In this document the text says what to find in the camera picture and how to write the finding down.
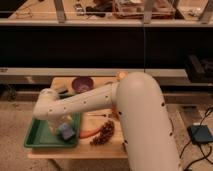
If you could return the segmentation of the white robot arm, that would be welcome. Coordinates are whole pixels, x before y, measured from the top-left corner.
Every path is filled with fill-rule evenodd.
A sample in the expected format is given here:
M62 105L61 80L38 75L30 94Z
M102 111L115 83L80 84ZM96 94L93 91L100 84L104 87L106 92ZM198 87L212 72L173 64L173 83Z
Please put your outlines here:
M131 171L183 171L163 93L147 73L132 72L119 82L65 99L46 88L33 116L53 121L111 107L119 114Z

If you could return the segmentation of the pale translucent gripper body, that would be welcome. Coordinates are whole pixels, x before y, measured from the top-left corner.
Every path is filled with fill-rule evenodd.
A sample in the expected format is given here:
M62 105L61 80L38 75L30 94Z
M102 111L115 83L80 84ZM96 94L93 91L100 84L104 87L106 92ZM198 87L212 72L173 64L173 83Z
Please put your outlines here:
M73 119L71 116L62 116L48 120L48 126L53 134L56 134L61 129L68 125L72 125Z

